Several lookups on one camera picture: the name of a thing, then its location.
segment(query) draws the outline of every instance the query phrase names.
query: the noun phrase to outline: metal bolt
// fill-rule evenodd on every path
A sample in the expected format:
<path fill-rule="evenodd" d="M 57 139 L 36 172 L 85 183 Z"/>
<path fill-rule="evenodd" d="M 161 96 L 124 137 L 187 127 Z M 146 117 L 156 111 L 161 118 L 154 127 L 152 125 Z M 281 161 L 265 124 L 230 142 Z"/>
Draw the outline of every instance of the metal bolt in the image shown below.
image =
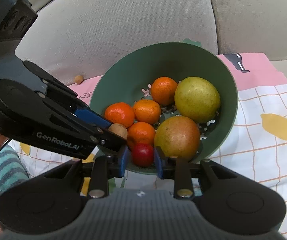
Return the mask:
<path fill-rule="evenodd" d="M 89 191 L 89 196 L 92 198 L 101 198 L 104 196 L 104 191 L 101 189 L 93 189 Z"/>
<path fill-rule="evenodd" d="M 111 154 L 111 153 L 107 153 L 106 157 L 107 157 L 108 160 L 111 160 L 111 159 L 113 159 L 114 155 Z"/>
<path fill-rule="evenodd" d="M 41 98 L 45 98 L 45 95 L 41 92 L 38 92 L 38 95 L 41 97 Z"/>
<path fill-rule="evenodd" d="M 97 131 L 98 131 L 99 133 L 103 133 L 103 130 L 102 130 L 101 128 L 99 128 L 99 127 L 97 127 Z"/>
<path fill-rule="evenodd" d="M 137 195 L 138 197 L 144 197 L 144 196 L 146 195 L 146 193 L 143 192 L 143 191 L 139 191 L 139 192 L 136 193 L 136 195 Z"/>
<path fill-rule="evenodd" d="M 94 143 L 98 143 L 98 139 L 96 137 L 94 137 L 93 135 L 90 135 L 90 139 L 94 142 Z"/>
<path fill-rule="evenodd" d="M 193 192 L 190 189 L 182 188 L 177 191 L 177 195 L 182 198 L 189 198 L 191 197 Z"/>

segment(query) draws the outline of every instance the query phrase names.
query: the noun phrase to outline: green bowl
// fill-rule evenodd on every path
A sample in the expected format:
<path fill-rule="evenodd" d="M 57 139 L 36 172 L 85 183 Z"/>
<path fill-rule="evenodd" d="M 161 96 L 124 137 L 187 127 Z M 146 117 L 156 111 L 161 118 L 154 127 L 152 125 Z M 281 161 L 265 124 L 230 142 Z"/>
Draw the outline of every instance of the green bowl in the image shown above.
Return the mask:
<path fill-rule="evenodd" d="M 212 155 L 226 139 L 238 106 L 237 88 L 230 71 L 207 50 L 183 42 L 159 43 L 138 49 L 123 57 L 104 74 L 93 92 L 90 108 L 104 115 L 105 109 L 114 103 L 125 102 L 133 106 L 135 101 L 142 98 L 151 99 L 147 93 L 149 84 L 163 76 L 176 82 L 186 77 L 201 77 L 211 82 L 220 94 L 221 109 L 215 122 L 200 126 L 203 139 L 196 156 L 191 160 L 197 163 Z M 162 110 L 159 122 L 179 114 L 173 106 Z M 127 169 L 156 174 L 154 167 L 137 167 L 131 160 Z"/>

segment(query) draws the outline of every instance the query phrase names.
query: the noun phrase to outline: beige sofa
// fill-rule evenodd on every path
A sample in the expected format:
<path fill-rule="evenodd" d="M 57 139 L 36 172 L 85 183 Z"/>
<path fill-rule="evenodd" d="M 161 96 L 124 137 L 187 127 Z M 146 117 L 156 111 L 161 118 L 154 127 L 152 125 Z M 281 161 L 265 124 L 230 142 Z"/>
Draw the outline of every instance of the beige sofa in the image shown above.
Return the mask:
<path fill-rule="evenodd" d="M 102 75 L 140 47 L 184 38 L 214 54 L 264 52 L 287 77 L 287 0 L 30 2 L 38 19 L 16 53 L 65 84 Z"/>

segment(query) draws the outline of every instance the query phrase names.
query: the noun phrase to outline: checkered tablecloth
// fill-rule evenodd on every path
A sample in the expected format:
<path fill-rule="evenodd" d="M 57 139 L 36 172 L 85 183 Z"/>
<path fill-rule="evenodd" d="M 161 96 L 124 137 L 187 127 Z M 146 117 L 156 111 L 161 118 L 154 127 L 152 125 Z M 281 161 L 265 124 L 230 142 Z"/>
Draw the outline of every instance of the checkered tablecloth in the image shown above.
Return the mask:
<path fill-rule="evenodd" d="M 233 74 L 239 95 L 237 118 L 228 138 L 210 157 L 250 179 L 277 191 L 287 205 L 287 140 L 279 138 L 287 127 L 280 123 L 274 131 L 262 126 L 262 114 L 275 114 L 276 123 L 287 119 L 287 79 L 278 72 L 264 54 L 218 55 Z M 89 103 L 99 81 L 96 77 L 81 85 L 72 85 L 79 98 Z M 12 141 L 30 177 L 37 176 L 70 157 L 47 152 Z M 193 180 L 196 194 L 201 194 L 197 180 Z M 122 179 L 113 181 L 114 187 L 173 190 L 173 180 L 127 171 Z M 287 214 L 280 232 L 287 238 Z"/>

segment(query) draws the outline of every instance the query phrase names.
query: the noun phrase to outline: red fruit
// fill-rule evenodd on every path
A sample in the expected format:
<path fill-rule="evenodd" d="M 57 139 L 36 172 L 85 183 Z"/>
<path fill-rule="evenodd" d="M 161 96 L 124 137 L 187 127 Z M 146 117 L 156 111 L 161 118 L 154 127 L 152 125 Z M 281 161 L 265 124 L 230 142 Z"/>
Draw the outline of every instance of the red fruit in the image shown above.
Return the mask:
<path fill-rule="evenodd" d="M 132 163 L 140 167 L 149 167 L 153 164 L 154 150 L 150 144 L 137 143 L 132 149 Z"/>

